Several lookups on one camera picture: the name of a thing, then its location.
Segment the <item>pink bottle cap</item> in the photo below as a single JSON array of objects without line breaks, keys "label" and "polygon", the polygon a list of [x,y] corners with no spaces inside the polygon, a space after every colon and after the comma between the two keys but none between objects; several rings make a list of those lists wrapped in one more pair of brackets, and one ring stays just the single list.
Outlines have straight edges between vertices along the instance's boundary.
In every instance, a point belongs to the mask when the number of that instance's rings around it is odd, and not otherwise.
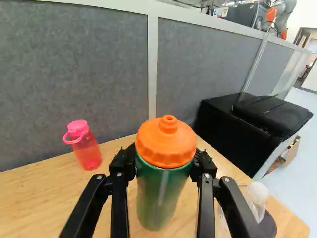
[{"label": "pink bottle cap", "polygon": [[[63,136],[63,141],[68,144],[76,144],[82,140],[89,131],[88,123],[85,120],[75,120],[67,125],[68,132]],[[67,140],[68,136],[77,137],[75,140]]]}]

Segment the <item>orange bottle cap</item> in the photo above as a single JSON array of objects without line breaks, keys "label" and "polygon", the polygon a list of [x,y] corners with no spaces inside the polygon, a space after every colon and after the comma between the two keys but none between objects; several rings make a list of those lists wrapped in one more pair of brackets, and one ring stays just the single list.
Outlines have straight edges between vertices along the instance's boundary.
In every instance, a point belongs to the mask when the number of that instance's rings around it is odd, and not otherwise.
[{"label": "orange bottle cap", "polygon": [[194,157],[196,134],[186,123],[165,115],[140,126],[135,147],[146,162],[162,168],[177,168]]}]

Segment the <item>gray cubicle partition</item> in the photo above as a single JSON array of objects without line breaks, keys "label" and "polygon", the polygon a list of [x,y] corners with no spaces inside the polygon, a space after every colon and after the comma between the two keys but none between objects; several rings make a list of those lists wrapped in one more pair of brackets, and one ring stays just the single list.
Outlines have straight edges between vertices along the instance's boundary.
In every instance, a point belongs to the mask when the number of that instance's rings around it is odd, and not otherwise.
[{"label": "gray cubicle partition", "polygon": [[241,92],[261,40],[159,19],[157,116],[192,123],[205,98]]},{"label": "gray cubicle partition", "polygon": [[247,92],[257,96],[270,94],[293,52],[291,48],[268,42]]},{"label": "gray cubicle partition", "polygon": [[147,16],[0,1],[0,171],[70,151],[68,122],[99,142],[148,118]]},{"label": "gray cubicle partition", "polygon": [[105,142],[296,75],[292,44],[233,22],[151,0],[48,1],[0,1],[0,171],[70,151],[75,119]]}]

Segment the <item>fabric partition panel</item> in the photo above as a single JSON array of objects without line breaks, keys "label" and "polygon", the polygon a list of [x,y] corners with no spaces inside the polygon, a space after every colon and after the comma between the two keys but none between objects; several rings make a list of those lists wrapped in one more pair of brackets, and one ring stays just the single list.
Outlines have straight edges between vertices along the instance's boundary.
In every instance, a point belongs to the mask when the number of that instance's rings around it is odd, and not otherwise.
[{"label": "fabric partition panel", "polygon": [[270,94],[281,78],[293,52],[291,48],[268,42],[247,92],[257,96]]},{"label": "fabric partition panel", "polygon": [[156,115],[191,124],[202,99],[240,92],[261,40],[159,19]]},{"label": "fabric partition panel", "polygon": [[148,118],[146,15],[31,1],[0,12],[0,171],[70,151],[75,119],[101,143]]}]

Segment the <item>doorway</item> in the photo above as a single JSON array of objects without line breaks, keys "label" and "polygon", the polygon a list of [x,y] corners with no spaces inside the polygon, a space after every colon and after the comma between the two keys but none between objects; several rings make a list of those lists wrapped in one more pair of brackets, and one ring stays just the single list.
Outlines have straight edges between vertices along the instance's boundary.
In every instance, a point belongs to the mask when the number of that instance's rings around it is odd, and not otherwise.
[{"label": "doorway", "polygon": [[317,61],[317,28],[301,27],[293,43],[311,52],[294,84],[295,88],[301,88]]}]

